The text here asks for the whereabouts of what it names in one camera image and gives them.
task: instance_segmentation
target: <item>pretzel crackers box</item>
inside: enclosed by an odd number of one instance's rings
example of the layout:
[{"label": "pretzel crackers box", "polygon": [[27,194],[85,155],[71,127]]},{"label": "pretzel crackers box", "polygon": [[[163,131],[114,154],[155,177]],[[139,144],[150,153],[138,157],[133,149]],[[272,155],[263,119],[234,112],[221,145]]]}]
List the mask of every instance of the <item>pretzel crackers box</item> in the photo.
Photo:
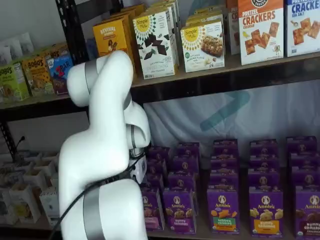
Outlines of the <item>pretzel crackers box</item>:
[{"label": "pretzel crackers box", "polygon": [[320,51],[318,0],[286,0],[286,54],[288,57]]},{"label": "pretzel crackers box", "polygon": [[279,0],[238,0],[241,63],[284,57],[284,9]]},{"label": "pretzel crackers box", "polygon": [[282,238],[284,227],[283,192],[277,187],[249,188],[250,230],[253,237]]},{"label": "pretzel crackers box", "polygon": [[226,0],[229,21],[229,42],[231,54],[240,53],[240,36],[239,36],[239,17],[238,17],[238,1]]},{"label": "pretzel crackers box", "polygon": [[169,228],[178,234],[195,235],[197,224],[191,190],[181,187],[166,188],[163,200]]},{"label": "pretzel crackers box", "polygon": [[213,233],[239,234],[238,193],[233,186],[209,185],[207,189],[210,228]]}]

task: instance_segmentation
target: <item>small white box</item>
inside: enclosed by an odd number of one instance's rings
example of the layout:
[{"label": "small white box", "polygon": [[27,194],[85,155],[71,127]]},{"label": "small white box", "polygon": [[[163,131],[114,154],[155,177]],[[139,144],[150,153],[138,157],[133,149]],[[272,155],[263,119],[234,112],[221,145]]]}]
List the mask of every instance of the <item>small white box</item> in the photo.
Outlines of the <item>small white box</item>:
[{"label": "small white box", "polygon": [[59,202],[58,193],[54,187],[49,187],[40,194],[40,201],[42,203],[46,217],[50,226],[54,227],[59,220]]},{"label": "small white box", "polygon": [[41,216],[36,199],[28,184],[16,183],[9,194],[14,206],[14,211],[18,215],[21,223],[34,224]]},{"label": "small white box", "polygon": [[12,205],[9,188],[0,187],[0,224],[14,225],[19,220]]}]

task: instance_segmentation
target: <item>brand logo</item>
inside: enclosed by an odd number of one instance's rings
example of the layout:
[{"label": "brand logo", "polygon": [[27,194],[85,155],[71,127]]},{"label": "brand logo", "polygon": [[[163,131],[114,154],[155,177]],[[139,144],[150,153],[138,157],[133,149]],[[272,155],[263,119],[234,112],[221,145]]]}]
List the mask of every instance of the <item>brand logo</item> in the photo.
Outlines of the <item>brand logo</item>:
[{"label": "brand logo", "polygon": [[251,0],[251,2],[255,7],[261,8],[267,4],[268,0]]},{"label": "brand logo", "polygon": [[270,203],[270,197],[268,196],[263,196],[261,198],[261,202],[264,204],[264,205],[268,205]]},{"label": "brand logo", "polygon": [[180,204],[180,197],[175,196],[175,197],[173,198],[173,202],[174,202],[174,204],[179,205],[179,204]]},{"label": "brand logo", "polygon": [[310,197],[310,203],[311,203],[312,205],[318,205],[318,204],[319,204],[319,197],[316,196],[316,195],[312,195],[312,196]]}]

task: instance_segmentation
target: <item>purple box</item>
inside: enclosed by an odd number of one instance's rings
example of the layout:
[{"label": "purple box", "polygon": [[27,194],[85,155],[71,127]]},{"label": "purple box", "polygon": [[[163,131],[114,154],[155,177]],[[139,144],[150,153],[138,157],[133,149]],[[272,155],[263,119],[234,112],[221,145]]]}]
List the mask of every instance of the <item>purple box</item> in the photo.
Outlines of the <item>purple box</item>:
[{"label": "purple box", "polygon": [[248,169],[248,183],[249,186],[269,189],[273,186],[278,186],[280,182],[280,174],[274,168],[268,169]]},{"label": "purple box", "polygon": [[213,155],[239,156],[237,139],[219,139],[213,141]]},{"label": "purple box", "polygon": [[319,186],[295,188],[296,239],[320,239],[320,188]]},{"label": "purple box", "polygon": [[197,224],[191,190],[181,187],[165,188],[163,199],[169,228],[178,234],[195,235]]},{"label": "purple box", "polygon": [[319,170],[299,169],[297,166],[291,168],[291,182],[293,186],[318,185],[319,175]]},{"label": "purple box", "polygon": [[210,229],[213,233],[239,234],[240,214],[238,193],[233,187],[221,189],[209,185],[207,201]]},{"label": "purple box", "polygon": [[164,212],[161,205],[158,188],[141,188],[144,222],[147,231],[163,230],[165,228]]},{"label": "purple box", "polygon": [[234,188],[238,190],[238,173],[234,170],[230,172],[218,172],[217,170],[211,170],[209,184],[234,186]]},{"label": "purple box", "polygon": [[262,190],[249,187],[250,230],[253,237],[282,238],[283,192],[278,187]]},{"label": "purple box", "polygon": [[196,155],[178,155],[172,159],[172,171],[188,171],[199,174],[199,161]]},{"label": "purple box", "polygon": [[180,187],[192,190],[192,198],[194,203],[194,211],[196,215],[199,213],[199,205],[197,198],[197,186],[195,174],[188,171],[171,171],[168,174],[168,187]]},{"label": "purple box", "polygon": [[279,159],[275,154],[251,155],[249,167],[254,169],[279,169]]},{"label": "purple box", "polygon": [[276,139],[264,139],[250,142],[250,155],[278,156],[278,154],[278,143]]},{"label": "purple box", "polygon": [[299,169],[316,170],[320,163],[320,155],[317,151],[291,152],[289,164]]},{"label": "purple box", "polygon": [[317,138],[315,136],[288,136],[286,149],[288,153],[317,151]]}]

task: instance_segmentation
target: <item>white box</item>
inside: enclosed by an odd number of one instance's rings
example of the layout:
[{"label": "white box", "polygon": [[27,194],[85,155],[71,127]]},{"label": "white box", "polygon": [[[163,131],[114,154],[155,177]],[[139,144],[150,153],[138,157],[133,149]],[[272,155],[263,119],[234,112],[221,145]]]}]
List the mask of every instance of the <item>white box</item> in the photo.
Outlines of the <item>white box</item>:
[{"label": "white box", "polygon": [[221,20],[200,22],[183,27],[181,41],[187,73],[225,66]]},{"label": "white box", "polygon": [[30,185],[17,183],[9,190],[9,194],[21,223],[36,223],[41,214]]},{"label": "white box", "polygon": [[284,57],[284,9],[279,0],[238,0],[241,63]]},{"label": "white box", "polygon": [[59,202],[58,193],[54,187],[50,187],[40,194],[40,201],[42,203],[46,217],[50,226],[54,227],[59,220]]},{"label": "white box", "polygon": [[286,55],[320,51],[319,0],[286,0]]}]

